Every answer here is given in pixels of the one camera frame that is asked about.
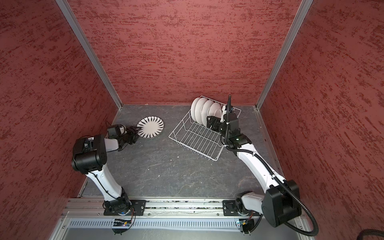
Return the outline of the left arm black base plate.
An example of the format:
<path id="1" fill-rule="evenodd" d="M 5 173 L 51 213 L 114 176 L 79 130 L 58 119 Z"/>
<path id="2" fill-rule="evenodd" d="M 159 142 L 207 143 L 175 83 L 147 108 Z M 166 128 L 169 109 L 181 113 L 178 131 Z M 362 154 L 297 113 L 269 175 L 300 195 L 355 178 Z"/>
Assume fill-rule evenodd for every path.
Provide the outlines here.
<path id="1" fill-rule="evenodd" d="M 146 203 L 146 200 L 125 200 L 120 198 L 104 201 L 104 216 L 142 216 Z"/>

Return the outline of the blue striped white plate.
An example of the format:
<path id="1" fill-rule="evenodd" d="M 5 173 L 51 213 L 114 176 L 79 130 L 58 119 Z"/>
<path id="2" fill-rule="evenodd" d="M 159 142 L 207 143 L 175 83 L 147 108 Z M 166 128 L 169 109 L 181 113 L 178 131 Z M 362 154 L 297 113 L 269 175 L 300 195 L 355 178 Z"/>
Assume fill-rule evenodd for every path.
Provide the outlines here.
<path id="1" fill-rule="evenodd" d="M 143 128 L 138 134 L 141 138 L 152 139 L 162 133 L 164 126 L 164 121 L 157 116 L 145 117 L 137 124 L 137 127 Z"/>

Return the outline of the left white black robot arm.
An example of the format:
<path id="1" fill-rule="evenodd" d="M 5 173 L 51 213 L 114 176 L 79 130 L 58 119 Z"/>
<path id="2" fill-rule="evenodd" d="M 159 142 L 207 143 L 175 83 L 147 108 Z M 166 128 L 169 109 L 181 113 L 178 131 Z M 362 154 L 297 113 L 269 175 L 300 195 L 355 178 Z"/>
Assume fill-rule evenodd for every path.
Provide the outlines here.
<path id="1" fill-rule="evenodd" d="M 82 137 L 74 144 L 72 167 L 91 179 L 101 191 L 105 216 L 144 214 L 146 201 L 130 201 L 126 191 L 116 182 L 107 166 L 107 153 L 122 151 L 127 145 L 135 144 L 139 138 L 139 130 L 138 127 L 112 125 L 107 129 L 107 137 Z"/>

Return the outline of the aluminium mounting rail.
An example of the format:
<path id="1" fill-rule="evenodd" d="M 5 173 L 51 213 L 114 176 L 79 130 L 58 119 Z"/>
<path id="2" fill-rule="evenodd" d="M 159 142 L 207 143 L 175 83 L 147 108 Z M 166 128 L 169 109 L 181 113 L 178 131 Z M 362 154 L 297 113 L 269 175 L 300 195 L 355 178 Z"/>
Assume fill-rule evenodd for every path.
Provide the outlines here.
<path id="1" fill-rule="evenodd" d="M 139 198 L 131 200 L 146 200 L 145 211 L 139 218 L 238 218 L 239 216 L 224 216 L 223 200 L 217 198 Z M 106 218 L 102 197 L 82 197 L 69 199 L 61 217 L 68 218 Z"/>

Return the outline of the left base circuit board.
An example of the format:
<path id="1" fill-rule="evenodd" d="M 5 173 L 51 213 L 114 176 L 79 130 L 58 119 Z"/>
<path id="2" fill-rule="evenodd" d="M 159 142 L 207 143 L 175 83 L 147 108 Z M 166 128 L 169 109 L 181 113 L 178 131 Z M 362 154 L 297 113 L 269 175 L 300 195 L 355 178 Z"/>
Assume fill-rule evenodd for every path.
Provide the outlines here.
<path id="1" fill-rule="evenodd" d="M 114 219 L 114 227 L 130 227 L 132 220 Z"/>

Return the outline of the right aluminium corner post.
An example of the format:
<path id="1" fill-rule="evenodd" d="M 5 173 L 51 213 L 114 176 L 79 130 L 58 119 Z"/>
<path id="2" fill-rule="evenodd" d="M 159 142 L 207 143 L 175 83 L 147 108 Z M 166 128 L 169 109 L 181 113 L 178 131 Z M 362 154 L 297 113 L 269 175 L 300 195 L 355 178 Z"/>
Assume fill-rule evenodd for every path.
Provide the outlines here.
<path id="1" fill-rule="evenodd" d="M 267 98 L 267 95 L 279 73 L 279 70 L 281 66 L 284 63 L 284 60 L 297 36 L 297 33 L 299 32 L 300 27 L 302 26 L 302 23 L 313 3 L 313 0 L 302 0 L 301 4 L 299 5 L 298 11 L 294 17 L 294 20 L 290 26 L 290 29 L 286 35 L 286 38 L 283 42 L 283 45 L 279 51 L 278 57 L 273 65 L 273 68 L 271 70 L 271 73 L 267 79 L 267 82 L 263 88 L 263 91 L 256 103 L 256 110 L 260 111 L 262 108 L 262 105 L 264 101 Z"/>

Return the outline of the green red rimmed plate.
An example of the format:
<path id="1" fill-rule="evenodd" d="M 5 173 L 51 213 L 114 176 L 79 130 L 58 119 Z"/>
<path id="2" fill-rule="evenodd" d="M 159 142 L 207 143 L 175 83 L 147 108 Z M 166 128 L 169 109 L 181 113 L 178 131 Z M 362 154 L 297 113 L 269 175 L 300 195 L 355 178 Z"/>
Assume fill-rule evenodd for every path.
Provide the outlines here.
<path id="1" fill-rule="evenodd" d="M 214 103 L 211 106 L 209 114 L 208 114 L 208 116 L 215 116 L 218 118 L 218 120 L 215 124 L 216 126 L 218 126 L 221 123 L 221 110 L 222 110 L 221 105 L 219 103 Z"/>

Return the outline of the right base circuit board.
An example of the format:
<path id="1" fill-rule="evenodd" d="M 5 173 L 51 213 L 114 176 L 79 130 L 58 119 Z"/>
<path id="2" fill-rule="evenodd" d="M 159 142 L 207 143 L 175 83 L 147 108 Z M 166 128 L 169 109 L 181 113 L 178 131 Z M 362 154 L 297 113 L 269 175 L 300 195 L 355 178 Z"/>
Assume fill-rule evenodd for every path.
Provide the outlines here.
<path id="1" fill-rule="evenodd" d="M 251 220 L 239 220 L 240 232 L 244 234 L 250 233 L 255 227 L 255 221 Z"/>

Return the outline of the left aluminium corner post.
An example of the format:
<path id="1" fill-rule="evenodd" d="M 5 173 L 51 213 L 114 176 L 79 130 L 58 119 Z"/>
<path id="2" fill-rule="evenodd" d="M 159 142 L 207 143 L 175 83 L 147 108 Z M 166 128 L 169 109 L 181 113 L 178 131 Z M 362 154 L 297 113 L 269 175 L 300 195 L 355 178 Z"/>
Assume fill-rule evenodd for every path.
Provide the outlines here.
<path id="1" fill-rule="evenodd" d="M 68 1 L 64 0 L 56 0 L 57 5 L 59 6 L 61 12 L 63 13 L 64 17 L 66 18 L 67 22 L 69 23 L 71 29 L 73 30 L 75 36 L 77 37 L 78 41 L 80 42 L 81 46 L 83 47 L 84 51 L 86 52 L 89 60 L 91 61 L 93 67 L 95 68 L 96 72 L 98 73 L 99 77 L 101 78 L 102 82 L 104 83 L 107 91 L 109 92 L 110 96 L 114 100 L 118 110 L 120 111 L 123 108 L 123 102 L 118 96 L 110 78 L 108 77 L 106 71 L 104 70 L 100 60 L 98 59 L 95 51 L 93 50 L 88 38 L 86 37 L 84 31 L 81 28 L 80 23 L 76 19 L 76 16 L 74 12 L 72 11 Z"/>

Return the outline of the white plate rearmost in rack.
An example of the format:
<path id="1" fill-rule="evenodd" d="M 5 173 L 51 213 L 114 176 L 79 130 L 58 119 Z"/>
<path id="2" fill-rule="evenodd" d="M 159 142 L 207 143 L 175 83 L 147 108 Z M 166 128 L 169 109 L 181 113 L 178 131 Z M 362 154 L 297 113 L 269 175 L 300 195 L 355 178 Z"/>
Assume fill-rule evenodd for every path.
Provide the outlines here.
<path id="1" fill-rule="evenodd" d="M 196 116 L 195 116 L 195 109 L 196 109 L 196 105 L 198 103 L 198 101 L 200 100 L 200 98 L 195 98 L 192 105 L 191 105 L 191 118 L 194 122 L 196 122 Z"/>

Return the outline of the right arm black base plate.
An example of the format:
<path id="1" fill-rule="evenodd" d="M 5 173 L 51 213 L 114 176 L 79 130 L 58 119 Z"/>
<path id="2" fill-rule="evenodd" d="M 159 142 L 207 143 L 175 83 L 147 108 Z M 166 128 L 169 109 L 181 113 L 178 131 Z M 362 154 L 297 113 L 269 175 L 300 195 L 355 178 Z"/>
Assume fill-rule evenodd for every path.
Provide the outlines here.
<path id="1" fill-rule="evenodd" d="M 260 216 L 260 213 L 247 210 L 241 199 L 235 200 L 223 200 L 223 212 L 224 216 L 242 216 L 242 217 L 250 217 L 252 216 Z"/>

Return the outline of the aluminium corner post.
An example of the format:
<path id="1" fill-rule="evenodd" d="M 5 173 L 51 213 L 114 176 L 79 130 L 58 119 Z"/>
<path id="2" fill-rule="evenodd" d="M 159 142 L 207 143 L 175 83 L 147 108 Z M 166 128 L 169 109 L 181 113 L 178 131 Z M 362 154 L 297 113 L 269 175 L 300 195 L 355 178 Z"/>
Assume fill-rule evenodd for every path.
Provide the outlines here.
<path id="1" fill-rule="evenodd" d="M 313 0 L 302 0 L 301 4 L 299 5 L 298 11 L 294 17 L 294 20 L 290 26 L 290 29 L 286 35 L 286 38 L 283 42 L 283 45 L 279 51 L 278 57 L 273 65 L 273 68 L 271 70 L 271 73 L 267 79 L 267 82 L 263 88 L 263 91 L 256 103 L 256 110 L 260 111 L 262 108 L 262 105 L 264 101 L 267 98 L 267 95 L 279 73 L 279 70 L 281 66 L 284 63 L 284 60 L 297 36 L 297 33 L 299 32 L 300 27 L 302 26 L 302 23 L 313 3 Z"/>
<path id="2" fill-rule="evenodd" d="M 104 83 L 107 91 L 109 92 L 110 96 L 114 100 L 118 110 L 120 111 L 123 108 L 123 102 L 118 96 L 110 78 L 108 77 L 106 71 L 104 70 L 100 60 L 98 59 L 95 51 L 93 50 L 88 38 L 86 37 L 84 31 L 81 28 L 80 23 L 76 19 L 76 16 L 74 12 L 72 11 L 68 1 L 64 0 L 56 0 L 57 5 L 59 6 L 61 12 L 63 13 L 64 17 L 66 18 L 67 22 L 69 23 L 71 29 L 73 30 L 75 36 L 77 37 L 78 41 L 80 42 L 81 46 L 83 47 L 84 51 L 86 52 L 89 60 L 91 61 L 93 67 L 95 68 L 96 72 L 98 73 L 99 77 L 101 78 L 102 82 Z"/>

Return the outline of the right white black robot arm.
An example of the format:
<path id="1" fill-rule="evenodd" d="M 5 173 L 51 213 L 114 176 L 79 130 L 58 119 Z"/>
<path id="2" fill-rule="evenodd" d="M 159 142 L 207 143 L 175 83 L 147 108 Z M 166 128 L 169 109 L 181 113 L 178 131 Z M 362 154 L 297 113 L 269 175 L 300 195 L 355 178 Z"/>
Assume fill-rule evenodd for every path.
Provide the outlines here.
<path id="1" fill-rule="evenodd" d="M 251 140 L 239 127 L 239 119 L 234 112 L 231 100 L 223 107 L 221 118 L 209 116 L 209 129 L 220 133 L 223 146 L 234 153 L 253 173 L 264 195 L 253 192 L 241 196 L 241 206 L 246 211 L 255 211 L 265 217 L 272 227 L 286 225 L 293 231 L 309 237 L 319 233 L 319 225 L 300 199 L 300 190 L 295 181 L 287 181 L 278 174 L 258 153 Z M 304 231 L 290 224 L 290 220 L 305 212 L 312 222 L 313 229 Z"/>

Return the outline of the base circuit board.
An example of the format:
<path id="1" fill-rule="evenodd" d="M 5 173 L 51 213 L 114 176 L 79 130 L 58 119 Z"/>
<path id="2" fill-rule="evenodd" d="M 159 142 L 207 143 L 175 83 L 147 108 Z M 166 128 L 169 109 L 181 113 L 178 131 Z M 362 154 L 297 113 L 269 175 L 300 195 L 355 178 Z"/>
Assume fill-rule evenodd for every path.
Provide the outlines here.
<path id="1" fill-rule="evenodd" d="M 251 220 L 239 220 L 240 232 L 244 234 L 250 233 L 255 227 L 255 221 Z"/>
<path id="2" fill-rule="evenodd" d="M 130 227 L 132 220 L 114 219 L 114 227 Z"/>

